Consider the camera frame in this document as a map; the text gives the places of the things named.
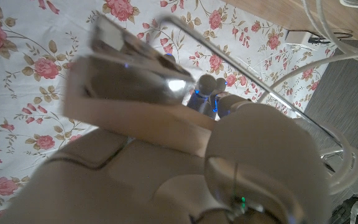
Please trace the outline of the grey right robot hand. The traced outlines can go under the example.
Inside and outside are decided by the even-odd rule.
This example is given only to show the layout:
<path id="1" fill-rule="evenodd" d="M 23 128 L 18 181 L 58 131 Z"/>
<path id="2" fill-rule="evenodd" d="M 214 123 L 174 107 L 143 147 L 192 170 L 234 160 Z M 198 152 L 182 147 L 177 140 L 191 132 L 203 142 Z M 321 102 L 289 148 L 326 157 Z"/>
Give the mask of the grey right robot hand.
<path id="1" fill-rule="evenodd" d="M 211 129 L 164 127 L 173 146 L 103 129 L 113 101 L 67 100 L 97 128 L 46 160 L 1 223 L 326 223 L 328 178 L 310 133 L 275 108 L 235 97 Z"/>

